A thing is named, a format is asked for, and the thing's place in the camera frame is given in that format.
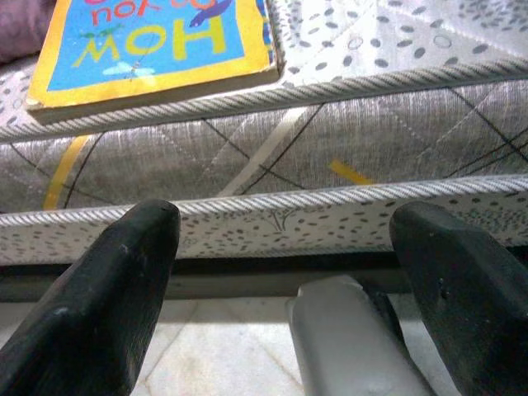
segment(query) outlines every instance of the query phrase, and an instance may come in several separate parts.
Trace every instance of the gray mattress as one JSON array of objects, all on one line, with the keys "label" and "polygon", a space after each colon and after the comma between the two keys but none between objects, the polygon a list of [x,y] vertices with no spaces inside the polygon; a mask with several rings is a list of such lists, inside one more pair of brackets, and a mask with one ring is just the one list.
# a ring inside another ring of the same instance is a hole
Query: gray mattress
[{"label": "gray mattress", "polygon": [[526,244],[528,6],[481,3],[276,0],[279,82],[53,125],[23,111],[35,58],[4,67],[0,265],[70,262],[149,197],[180,257],[389,250],[416,199]]}]

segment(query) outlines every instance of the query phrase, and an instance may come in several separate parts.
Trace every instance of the purple cloth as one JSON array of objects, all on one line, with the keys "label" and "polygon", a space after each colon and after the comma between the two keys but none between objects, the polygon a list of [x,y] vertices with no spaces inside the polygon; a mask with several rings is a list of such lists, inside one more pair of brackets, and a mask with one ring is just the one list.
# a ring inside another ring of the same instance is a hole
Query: purple cloth
[{"label": "purple cloth", "polygon": [[0,64],[40,51],[55,0],[0,0]]}]

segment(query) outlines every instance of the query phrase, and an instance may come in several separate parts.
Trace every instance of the book cover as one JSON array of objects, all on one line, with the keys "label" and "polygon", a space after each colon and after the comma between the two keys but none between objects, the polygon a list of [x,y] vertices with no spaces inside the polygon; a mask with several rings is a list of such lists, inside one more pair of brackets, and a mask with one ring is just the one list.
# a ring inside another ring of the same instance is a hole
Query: book cover
[{"label": "book cover", "polygon": [[26,103],[45,110],[251,76],[276,71],[275,56],[264,0],[58,0]]}]

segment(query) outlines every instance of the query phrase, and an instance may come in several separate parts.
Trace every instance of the children's book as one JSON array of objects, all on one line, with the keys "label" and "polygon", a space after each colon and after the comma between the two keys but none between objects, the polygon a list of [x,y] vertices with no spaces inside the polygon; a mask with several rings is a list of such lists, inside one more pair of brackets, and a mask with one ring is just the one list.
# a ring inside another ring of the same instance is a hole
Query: children's book
[{"label": "children's book", "polygon": [[26,108],[50,123],[278,77],[265,0],[58,0]]}]

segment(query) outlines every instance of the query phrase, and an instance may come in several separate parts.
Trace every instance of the yellow book border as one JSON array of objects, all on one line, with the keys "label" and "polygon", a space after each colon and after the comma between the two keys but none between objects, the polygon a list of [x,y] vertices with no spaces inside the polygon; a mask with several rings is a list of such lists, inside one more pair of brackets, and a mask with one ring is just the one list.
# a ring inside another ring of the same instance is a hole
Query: yellow book border
[{"label": "yellow book border", "polygon": [[243,58],[149,78],[101,82],[85,87],[48,92],[47,88],[58,61],[66,16],[72,1],[74,0],[58,0],[57,2],[28,92],[28,104],[30,105],[35,105],[37,101],[43,107],[74,106],[119,97],[132,97],[258,73],[270,66],[268,48],[262,38],[262,29],[255,27],[255,21],[262,21],[256,0],[236,0],[236,18],[242,39]]}]

